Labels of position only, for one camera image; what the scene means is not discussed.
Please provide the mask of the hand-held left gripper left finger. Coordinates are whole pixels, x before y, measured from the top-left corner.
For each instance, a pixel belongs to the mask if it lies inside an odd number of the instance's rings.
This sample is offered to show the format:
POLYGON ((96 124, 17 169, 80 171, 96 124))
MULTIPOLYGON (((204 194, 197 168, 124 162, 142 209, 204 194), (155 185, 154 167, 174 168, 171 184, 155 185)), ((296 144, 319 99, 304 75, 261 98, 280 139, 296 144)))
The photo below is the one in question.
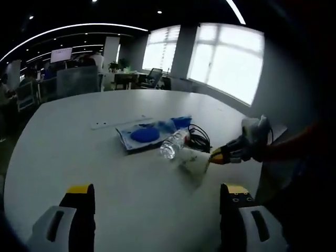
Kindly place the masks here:
POLYGON ((31 251, 94 251, 95 188, 69 188, 59 205, 47 209, 33 225, 31 251))

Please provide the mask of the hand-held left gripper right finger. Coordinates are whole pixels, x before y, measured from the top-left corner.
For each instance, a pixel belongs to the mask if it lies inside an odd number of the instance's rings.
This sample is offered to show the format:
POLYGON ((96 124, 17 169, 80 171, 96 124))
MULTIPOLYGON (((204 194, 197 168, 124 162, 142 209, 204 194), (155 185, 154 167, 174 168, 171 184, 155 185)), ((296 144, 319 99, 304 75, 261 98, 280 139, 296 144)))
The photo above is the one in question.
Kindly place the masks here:
POLYGON ((282 226, 243 187, 220 186, 221 243, 217 251, 286 251, 282 226))

